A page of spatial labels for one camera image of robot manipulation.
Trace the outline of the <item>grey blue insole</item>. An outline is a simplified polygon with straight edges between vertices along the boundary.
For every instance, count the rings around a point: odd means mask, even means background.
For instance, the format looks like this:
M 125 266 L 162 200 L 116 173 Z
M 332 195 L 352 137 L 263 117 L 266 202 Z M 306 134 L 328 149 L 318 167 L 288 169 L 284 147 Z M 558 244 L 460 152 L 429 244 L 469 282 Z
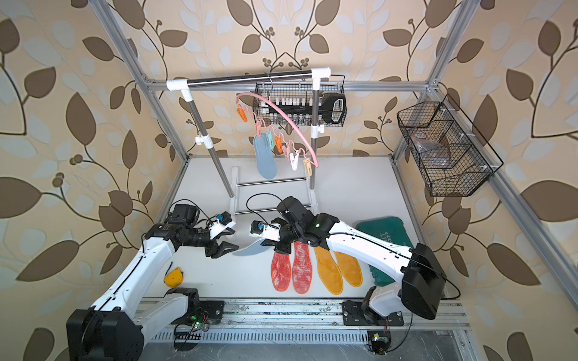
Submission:
M 267 251 L 270 248 L 270 246 L 269 245 L 262 245 L 263 242 L 265 242 L 265 239 L 257 240 L 256 242 L 253 242 L 252 244 L 248 245 L 245 248 L 234 251 L 233 256 L 250 257 L 250 256 L 254 256 L 256 254 L 260 254 L 264 251 Z
M 254 152 L 259 174 L 268 181 L 274 179 L 277 174 L 277 166 L 267 135 L 258 135 L 254 138 Z

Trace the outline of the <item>yellow fuzzy insole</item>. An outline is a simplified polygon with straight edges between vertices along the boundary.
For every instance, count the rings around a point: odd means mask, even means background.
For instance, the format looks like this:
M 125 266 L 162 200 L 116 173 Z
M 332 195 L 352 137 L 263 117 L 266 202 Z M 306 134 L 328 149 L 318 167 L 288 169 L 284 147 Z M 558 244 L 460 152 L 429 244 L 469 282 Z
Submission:
M 337 266 L 343 278 L 352 287 L 360 287 L 363 284 L 363 274 L 359 262 L 349 255 L 335 252 Z
M 315 248 L 319 278 L 332 295 L 338 296 L 343 291 L 343 277 L 330 251 Z

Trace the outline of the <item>pink clip hanger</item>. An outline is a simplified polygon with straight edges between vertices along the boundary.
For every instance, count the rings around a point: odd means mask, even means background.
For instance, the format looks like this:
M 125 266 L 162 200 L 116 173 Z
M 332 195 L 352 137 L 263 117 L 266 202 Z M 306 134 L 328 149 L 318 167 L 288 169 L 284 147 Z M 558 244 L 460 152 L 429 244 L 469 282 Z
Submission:
M 272 120 L 265 120 L 263 117 L 258 115 L 258 111 L 253 111 L 247 104 L 245 104 L 245 102 L 242 101 L 242 97 L 256 99 L 259 104 L 263 102 L 269 108 L 274 110 L 274 118 Z M 293 120 L 283 110 L 281 110 L 275 102 L 272 102 L 270 99 L 260 96 L 257 93 L 244 92 L 236 95 L 236 106 L 239 116 L 245 123 L 248 123 L 249 114 L 252 114 L 257 137 L 261 136 L 262 128 L 266 128 L 269 133 L 274 134 L 273 143 L 270 147 L 276 149 L 277 152 L 282 153 L 287 161 L 291 163 L 293 170 L 297 169 L 297 162 L 299 159 L 302 159 L 306 176 L 312 177 L 314 175 L 314 171 L 319 167 L 316 151 L 313 150 L 313 146 L 309 141 L 307 141 L 299 126 L 296 125 L 296 123 L 293 122 Z M 303 144 L 302 147 L 297 147 L 294 141 L 285 139 L 282 132 L 275 131 L 275 125 L 281 122 L 289 125 L 290 128 L 293 129 L 293 133 L 301 139 Z

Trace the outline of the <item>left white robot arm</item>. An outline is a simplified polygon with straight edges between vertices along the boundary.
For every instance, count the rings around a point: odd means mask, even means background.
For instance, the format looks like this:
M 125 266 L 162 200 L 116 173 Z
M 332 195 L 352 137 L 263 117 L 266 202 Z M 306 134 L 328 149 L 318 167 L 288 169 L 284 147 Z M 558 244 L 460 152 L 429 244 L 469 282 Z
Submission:
M 137 312 L 156 276 L 172 268 L 179 248 L 202 248 L 218 259 L 238 250 L 221 241 L 234 234 L 228 212 L 209 218 L 199 227 L 200 209 L 177 204 L 160 224 L 154 224 L 142 246 L 118 279 L 90 308 L 77 309 L 66 323 L 71 360 L 137 360 L 145 346 L 167 326 L 190 326 L 193 332 L 221 320 L 223 302 L 203 302 L 195 288 L 171 286 L 164 298 L 142 314 Z

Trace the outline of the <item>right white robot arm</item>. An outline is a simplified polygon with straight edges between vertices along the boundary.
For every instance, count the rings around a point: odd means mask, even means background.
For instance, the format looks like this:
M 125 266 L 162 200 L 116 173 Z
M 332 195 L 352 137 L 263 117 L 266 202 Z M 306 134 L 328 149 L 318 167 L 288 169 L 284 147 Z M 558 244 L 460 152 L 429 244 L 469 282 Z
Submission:
M 369 307 L 382 317 L 407 311 L 426 319 L 437 316 L 447 276 L 432 249 L 423 243 L 414 247 L 395 245 L 356 230 L 326 213 L 313 214 L 293 196 L 277 206 L 281 217 L 254 221 L 251 233 L 264 239 L 263 246 L 290 254 L 300 242 L 313 248 L 341 253 L 384 272 L 394 281 L 370 293 Z

